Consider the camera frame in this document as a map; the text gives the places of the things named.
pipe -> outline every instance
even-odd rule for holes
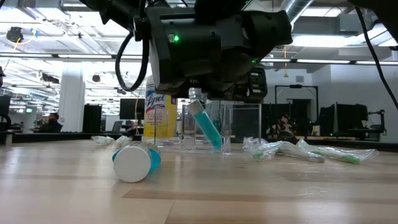
[[[280,6],[280,10],[286,11],[289,21],[293,25],[313,1],[314,0],[284,0]]]

plastic bag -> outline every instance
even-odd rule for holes
[[[325,162],[325,158],[323,158],[322,156],[312,152],[304,151],[303,149],[295,146],[290,142],[282,142],[277,152],[280,152],[287,156],[294,156],[306,159],[311,162]]]
[[[131,140],[132,140],[132,139],[129,138],[129,137],[127,137],[127,136],[121,136],[120,138],[118,138],[118,139],[116,140],[116,144],[118,144],[118,146],[119,146],[120,148],[123,148],[123,147],[125,147],[125,146],[130,145]]]
[[[288,156],[299,157],[312,162],[325,161],[322,156],[301,150],[294,144],[285,141],[268,143],[264,139],[259,141],[258,139],[253,139],[252,137],[244,138],[243,150],[257,161],[272,159],[277,152]]]
[[[296,146],[307,152],[312,152],[321,156],[338,159],[340,161],[349,162],[352,164],[360,164],[379,154],[379,152],[375,149],[342,150],[334,147],[310,146],[304,140],[300,140]]]
[[[92,136],[91,140],[95,143],[99,144],[100,146],[108,146],[114,142],[114,139],[109,136]]]
[[[249,154],[250,157],[257,161],[266,161],[272,159],[278,150],[281,141],[268,143],[264,139],[253,139],[244,138],[243,139],[243,150]]]

yellow label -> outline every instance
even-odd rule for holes
[[[172,138],[177,124],[177,99],[148,90],[145,100],[144,137]]]

white cap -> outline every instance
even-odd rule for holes
[[[192,115],[198,114],[204,110],[199,100],[195,100],[194,102],[188,104],[187,108]]]
[[[151,160],[147,151],[140,146],[128,146],[120,150],[113,162],[117,177],[134,183],[144,179],[150,170]]]

test tube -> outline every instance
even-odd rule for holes
[[[221,135],[217,131],[213,122],[211,122],[211,119],[207,115],[206,111],[203,109],[200,102],[198,100],[195,100],[194,102],[187,105],[187,107],[189,109],[189,112],[191,112],[191,114],[197,121],[205,136],[209,139],[211,145],[215,149],[221,149]]]

